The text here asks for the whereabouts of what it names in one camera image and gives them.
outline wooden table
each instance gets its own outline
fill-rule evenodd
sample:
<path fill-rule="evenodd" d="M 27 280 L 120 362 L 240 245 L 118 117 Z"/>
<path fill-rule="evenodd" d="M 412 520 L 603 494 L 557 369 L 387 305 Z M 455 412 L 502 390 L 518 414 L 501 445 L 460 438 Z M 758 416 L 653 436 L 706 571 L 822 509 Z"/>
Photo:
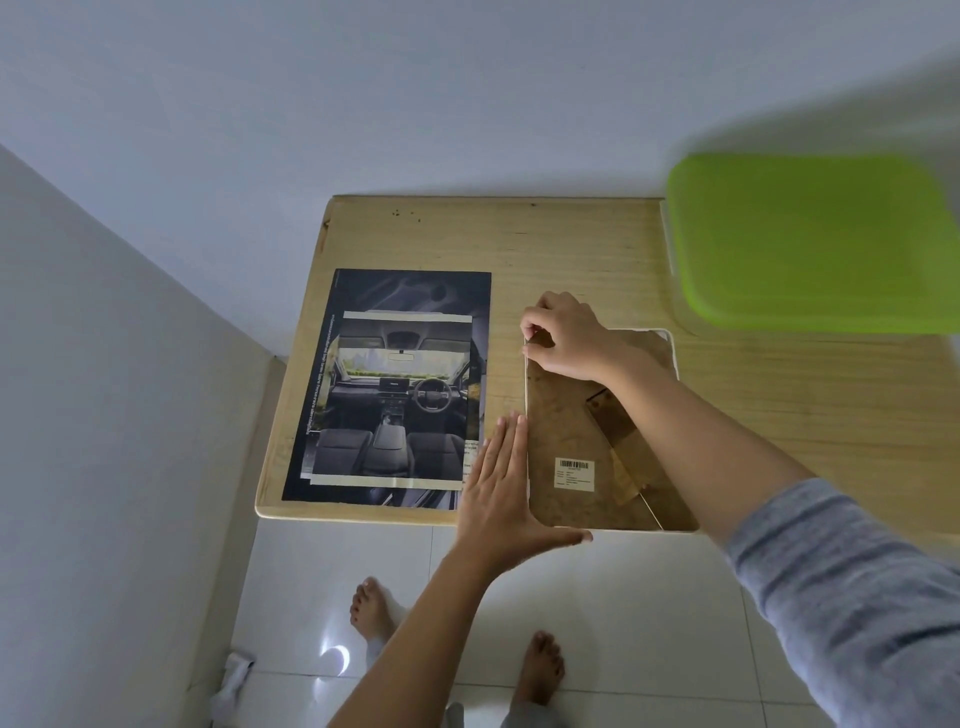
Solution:
<path fill-rule="evenodd" d="M 612 328 L 669 328 L 681 379 L 899 530 L 960 533 L 960 378 L 945 340 L 710 340 L 673 320 L 657 200 L 336 197 L 280 393 L 256 510 L 450 523 L 414 508 L 281 500 L 335 268 L 492 272 L 487 409 L 523 407 L 519 312 L 546 289 Z"/>

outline gray sleeve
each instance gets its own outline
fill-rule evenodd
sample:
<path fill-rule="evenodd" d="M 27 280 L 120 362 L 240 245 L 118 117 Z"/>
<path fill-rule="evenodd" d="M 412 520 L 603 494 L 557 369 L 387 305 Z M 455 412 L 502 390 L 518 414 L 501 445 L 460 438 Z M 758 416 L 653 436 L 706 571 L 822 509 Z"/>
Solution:
<path fill-rule="evenodd" d="M 819 478 L 747 518 L 727 558 L 839 725 L 960 726 L 960 571 Z"/>

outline car brochure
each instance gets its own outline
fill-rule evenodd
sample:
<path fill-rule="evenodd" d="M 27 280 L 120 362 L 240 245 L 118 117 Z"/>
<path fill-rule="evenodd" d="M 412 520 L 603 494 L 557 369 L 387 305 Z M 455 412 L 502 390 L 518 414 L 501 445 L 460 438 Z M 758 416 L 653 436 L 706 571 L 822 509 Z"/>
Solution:
<path fill-rule="evenodd" d="M 453 510 L 483 431 L 491 274 L 338 269 L 284 500 Z"/>

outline green plastic lid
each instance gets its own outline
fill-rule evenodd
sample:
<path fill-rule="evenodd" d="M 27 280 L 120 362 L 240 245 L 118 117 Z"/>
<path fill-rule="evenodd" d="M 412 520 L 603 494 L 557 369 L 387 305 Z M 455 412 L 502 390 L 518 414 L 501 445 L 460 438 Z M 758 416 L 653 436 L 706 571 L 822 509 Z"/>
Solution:
<path fill-rule="evenodd" d="M 697 155 L 667 208 L 684 298 L 715 327 L 960 331 L 960 231 L 909 159 Z"/>

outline foot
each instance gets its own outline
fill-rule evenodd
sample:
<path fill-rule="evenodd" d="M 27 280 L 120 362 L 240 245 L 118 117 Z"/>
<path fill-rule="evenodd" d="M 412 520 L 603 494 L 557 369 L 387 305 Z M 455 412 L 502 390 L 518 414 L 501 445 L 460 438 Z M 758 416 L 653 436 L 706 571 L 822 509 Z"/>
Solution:
<path fill-rule="evenodd" d="M 537 703 L 546 705 L 564 679 L 564 658 L 560 646 L 553 635 L 538 632 L 527 645 L 523 656 L 523 668 L 516 683 L 512 705 L 516 703 Z"/>
<path fill-rule="evenodd" d="M 367 642 L 376 637 L 386 642 L 394 634 L 396 625 L 387 611 L 387 600 L 372 576 L 357 585 L 350 605 L 350 624 Z"/>

